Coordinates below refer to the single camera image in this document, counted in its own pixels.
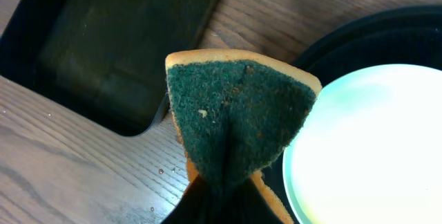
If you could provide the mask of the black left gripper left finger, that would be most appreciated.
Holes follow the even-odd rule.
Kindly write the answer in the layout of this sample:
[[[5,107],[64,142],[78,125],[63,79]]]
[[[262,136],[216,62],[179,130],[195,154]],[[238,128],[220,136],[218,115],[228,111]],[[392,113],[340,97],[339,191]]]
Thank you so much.
[[[201,176],[197,176],[162,224],[213,224],[219,214],[220,199]]]

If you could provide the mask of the orange green scrub sponge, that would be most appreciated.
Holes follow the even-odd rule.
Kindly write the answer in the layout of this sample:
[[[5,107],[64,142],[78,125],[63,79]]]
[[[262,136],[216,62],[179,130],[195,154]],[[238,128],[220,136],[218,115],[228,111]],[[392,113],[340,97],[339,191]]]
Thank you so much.
[[[300,131],[321,91],[320,80],[280,60],[238,49],[172,53],[165,69],[189,185],[197,176],[210,184],[220,199],[216,223],[221,223],[225,201],[247,179],[282,223],[291,223],[262,170]]]

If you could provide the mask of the mint plate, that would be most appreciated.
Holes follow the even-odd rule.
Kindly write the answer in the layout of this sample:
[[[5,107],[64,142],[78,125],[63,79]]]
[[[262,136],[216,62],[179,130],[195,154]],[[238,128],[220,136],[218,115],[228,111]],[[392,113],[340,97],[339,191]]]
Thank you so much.
[[[441,72],[388,64],[326,85],[282,172],[301,224],[440,224]]]

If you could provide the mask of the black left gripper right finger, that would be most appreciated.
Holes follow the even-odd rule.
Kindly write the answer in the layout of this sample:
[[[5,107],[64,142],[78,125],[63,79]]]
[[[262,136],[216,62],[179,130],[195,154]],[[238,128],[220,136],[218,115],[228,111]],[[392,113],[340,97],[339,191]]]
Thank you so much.
[[[282,224],[251,179],[245,180],[225,201],[221,224]]]

